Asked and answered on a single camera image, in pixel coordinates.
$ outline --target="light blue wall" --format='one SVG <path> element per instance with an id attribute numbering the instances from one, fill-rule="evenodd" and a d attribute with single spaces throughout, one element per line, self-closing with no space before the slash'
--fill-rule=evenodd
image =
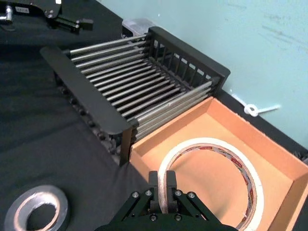
<path id="1" fill-rule="evenodd" d="M 308 148 L 308 1 L 99 0 L 148 18 L 231 70 L 224 86 Z"/>

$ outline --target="tape roll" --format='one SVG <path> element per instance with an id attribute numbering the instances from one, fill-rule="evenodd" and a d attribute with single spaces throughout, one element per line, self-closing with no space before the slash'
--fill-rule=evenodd
<path id="1" fill-rule="evenodd" d="M 41 185 L 26 191 L 9 208 L 5 221 L 5 231 L 27 231 L 30 214 L 42 205 L 53 205 L 55 214 L 51 221 L 39 231 L 64 231 L 68 225 L 68 202 L 60 189 L 52 185 Z"/>
<path id="2" fill-rule="evenodd" d="M 196 150 L 210 150 L 223 155 L 239 169 L 247 185 L 248 205 L 242 221 L 236 227 L 240 231 L 255 231 L 264 208 L 261 180 L 247 157 L 231 144 L 214 138 L 195 138 L 174 147 L 164 158 L 158 171 L 158 199 L 163 213 L 167 213 L 166 171 L 182 155 Z"/>

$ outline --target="cardboard tray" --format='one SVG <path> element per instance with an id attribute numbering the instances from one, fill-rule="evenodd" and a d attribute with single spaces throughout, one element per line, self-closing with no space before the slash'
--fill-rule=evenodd
<path id="1" fill-rule="evenodd" d="M 135 143 L 130 162 L 147 180 L 174 146 L 197 137 L 232 144 L 255 167 L 265 197 L 258 231 L 292 230 L 308 195 L 308 166 L 213 97 Z M 247 208 L 247 188 L 231 161 L 215 152 L 194 151 L 179 158 L 172 170 L 179 189 L 196 192 L 222 223 L 239 224 Z"/>

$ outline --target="screw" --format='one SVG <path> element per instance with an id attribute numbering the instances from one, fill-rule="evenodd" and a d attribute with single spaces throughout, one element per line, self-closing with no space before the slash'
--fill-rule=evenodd
<path id="1" fill-rule="evenodd" d="M 92 120 L 89 120 L 89 121 L 88 121 L 88 126 L 89 126 L 90 128 L 92 128 L 92 127 L 95 126 L 95 123 L 94 123 Z"/>
<path id="2" fill-rule="evenodd" d="M 182 217 L 179 214 L 176 214 L 174 216 L 174 219 L 177 220 L 177 221 L 180 221 L 180 220 L 182 220 Z"/>
<path id="3" fill-rule="evenodd" d="M 63 95 L 68 94 L 68 90 L 67 90 L 66 88 L 62 88 L 62 89 L 61 89 L 61 92 L 62 92 Z"/>
<path id="4" fill-rule="evenodd" d="M 147 191 L 145 192 L 145 194 L 146 194 L 147 196 L 151 196 L 151 195 L 152 195 L 152 192 L 151 192 L 150 190 L 147 190 Z"/>
<path id="5" fill-rule="evenodd" d="M 133 196 L 134 198 L 137 198 L 137 197 L 139 196 L 139 194 L 138 194 L 137 192 L 134 192 L 134 193 L 132 194 L 132 196 Z"/>
<path id="6" fill-rule="evenodd" d="M 86 114 L 85 110 L 83 110 L 82 108 L 80 108 L 78 112 L 81 116 Z"/>
<path id="7" fill-rule="evenodd" d="M 97 133 L 96 135 L 97 135 L 97 137 L 98 137 L 100 140 L 102 140 L 102 141 L 105 140 L 105 136 L 104 136 L 103 133 L 99 132 L 99 133 Z"/>
<path id="8" fill-rule="evenodd" d="M 182 195 L 182 192 L 180 190 L 176 190 L 175 193 L 174 193 L 176 196 L 181 196 Z"/>
<path id="9" fill-rule="evenodd" d="M 69 100 L 69 102 L 72 104 L 72 105 L 75 105 L 77 103 L 77 100 L 75 100 L 74 98 L 71 98 Z"/>
<path id="10" fill-rule="evenodd" d="M 151 220 L 151 221 L 156 221 L 156 220 L 157 220 L 156 215 L 150 215 L 150 220 Z"/>
<path id="11" fill-rule="evenodd" d="M 196 195 L 195 195 L 193 192 L 190 192 L 190 193 L 188 194 L 188 196 L 189 196 L 190 198 L 194 198 Z"/>

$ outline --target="dish rack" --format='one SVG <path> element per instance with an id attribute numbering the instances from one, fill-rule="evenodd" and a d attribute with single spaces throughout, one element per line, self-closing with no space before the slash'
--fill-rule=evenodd
<path id="1" fill-rule="evenodd" d="M 229 69 L 159 27 L 75 50 L 44 47 L 55 82 L 120 165 L 130 147 L 218 92 Z"/>

